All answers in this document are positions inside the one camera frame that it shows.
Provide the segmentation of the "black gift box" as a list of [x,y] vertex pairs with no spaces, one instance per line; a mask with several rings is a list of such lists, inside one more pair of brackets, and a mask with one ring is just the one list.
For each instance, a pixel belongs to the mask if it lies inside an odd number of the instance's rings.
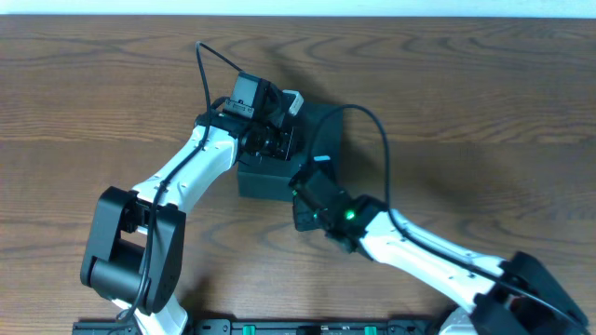
[[[334,105],[311,102],[302,106],[294,121],[294,129],[299,135],[297,152],[289,161],[241,154],[237,168],[239,195],[291,202],[293,195],[289,182],[306,162],[307,146],[312,141],[312,132],[319,120],[334,108]],[[335,177],[339,176],[342,137],[343,115],[335,114],[323,123],[313,144],[313,156],[328,156],[332,161]]]

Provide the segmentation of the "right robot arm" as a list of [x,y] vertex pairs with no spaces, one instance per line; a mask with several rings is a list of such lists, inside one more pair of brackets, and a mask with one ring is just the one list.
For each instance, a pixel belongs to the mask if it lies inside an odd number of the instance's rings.
[[351,196],[317,158],[289,186],[297,230],[321,229],[344,252],[412,275],[453,301],[477,334],[586,334],[589,321],[547,267],[462,248],[369,195]]

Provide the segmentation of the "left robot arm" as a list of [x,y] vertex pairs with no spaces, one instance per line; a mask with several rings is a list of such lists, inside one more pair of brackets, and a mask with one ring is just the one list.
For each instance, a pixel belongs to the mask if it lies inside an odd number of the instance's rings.
[[73,331],[184,333],[188,313],[174,289],[188,212],[243,154],[290,160],[303,104],[300,92],[241,72],[231,95],[209,101],[187,143],[158,172],[129,191],[106,189],[96,205],[80,280],[121,311],[112,322],[80,322]]

